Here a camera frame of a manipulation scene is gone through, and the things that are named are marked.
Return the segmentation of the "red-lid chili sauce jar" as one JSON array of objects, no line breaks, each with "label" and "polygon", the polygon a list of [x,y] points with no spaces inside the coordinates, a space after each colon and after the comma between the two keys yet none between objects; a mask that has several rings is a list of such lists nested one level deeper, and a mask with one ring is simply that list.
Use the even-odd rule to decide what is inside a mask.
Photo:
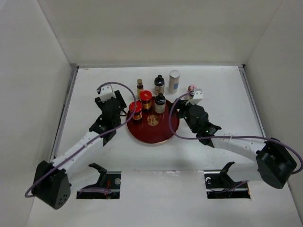
[{"label": "red-lid chili sauce jar", "polygon": [[135,123],[140,123],[142,121],[143,105],[141,101],[131,102],[129,105],[129,111],[134,112],[134,115],[132,116],[132,120]]}]

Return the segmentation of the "black-cap clear spice bottle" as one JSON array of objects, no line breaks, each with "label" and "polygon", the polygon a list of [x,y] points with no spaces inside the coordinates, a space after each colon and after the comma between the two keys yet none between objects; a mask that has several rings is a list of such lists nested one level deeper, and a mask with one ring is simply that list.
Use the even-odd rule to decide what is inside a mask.
[{"label": "black-cap clear spice bottle", "polygon": [[158,93],[154,100],[155,112],[161,114],[165,111],[166,98],[162,93]]}]

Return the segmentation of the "peppercorn jar silver lid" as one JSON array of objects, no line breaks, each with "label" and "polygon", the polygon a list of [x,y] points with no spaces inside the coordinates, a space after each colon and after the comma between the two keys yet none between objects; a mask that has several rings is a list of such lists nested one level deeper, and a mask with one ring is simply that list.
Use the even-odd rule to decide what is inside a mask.
[{"label": "peppercorn jar silver lid", "polygon": [[178,70],[172,70],[169,73],[169,92],[174,94],[178,90],[180,72]]}]

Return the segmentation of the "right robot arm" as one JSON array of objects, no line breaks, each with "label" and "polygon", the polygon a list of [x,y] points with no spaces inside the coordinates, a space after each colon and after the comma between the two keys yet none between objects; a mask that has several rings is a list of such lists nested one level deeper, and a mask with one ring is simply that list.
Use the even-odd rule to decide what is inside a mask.
[{"label": "right robot arm", "polygon": [[240,187],[248,181],[264,181],[282,189],[290,176],[302,171],[300,155],[275,138],[236,136],[212,124],[208,113],[193,100],[176,99],[169,106],[169,117],[184,119],[195,140],[205,146],[224,149],[250,160],[245,165],[227,163],[221,170],[205,173],[205,181],[212,188]]}]

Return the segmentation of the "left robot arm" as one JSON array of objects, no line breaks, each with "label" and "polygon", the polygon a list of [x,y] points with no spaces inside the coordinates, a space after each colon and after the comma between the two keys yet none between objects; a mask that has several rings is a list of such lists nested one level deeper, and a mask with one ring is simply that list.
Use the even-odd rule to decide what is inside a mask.
[{"label": "left robot arm", "polygon": [[102,114],[82,139],[64,154],[51,162],[42,161],[36,168],[30,193],[55,210],[61,208],[71,194],[72,175],[88,166],[96,166],[91,159],[93,154],[101,151],[121,125],[121,111],[126,103],[120,91],[102,92],[95,103]]}]

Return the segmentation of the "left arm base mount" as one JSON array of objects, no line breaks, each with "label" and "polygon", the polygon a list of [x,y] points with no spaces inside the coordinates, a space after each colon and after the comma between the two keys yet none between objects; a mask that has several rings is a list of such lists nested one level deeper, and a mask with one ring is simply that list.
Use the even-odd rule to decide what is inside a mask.
[{"label": "left arm base mount", "polygon": [[96,183],[77,190],[76,199],[120,199],[122,172],[108,172],[96,163],[89,164],[89,167],[97,170],[99,178]]}]

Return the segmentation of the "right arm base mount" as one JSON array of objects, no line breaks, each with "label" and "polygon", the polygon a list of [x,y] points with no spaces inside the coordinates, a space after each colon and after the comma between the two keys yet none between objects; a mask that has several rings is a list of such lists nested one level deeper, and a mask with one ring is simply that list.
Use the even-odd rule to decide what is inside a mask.
[{"label": "right arm base mount", "polygon": [[235,162],[228,162],[221,170],[204,171],[208,199],[250,199],[248,181],[233,181],[228,171]]}]

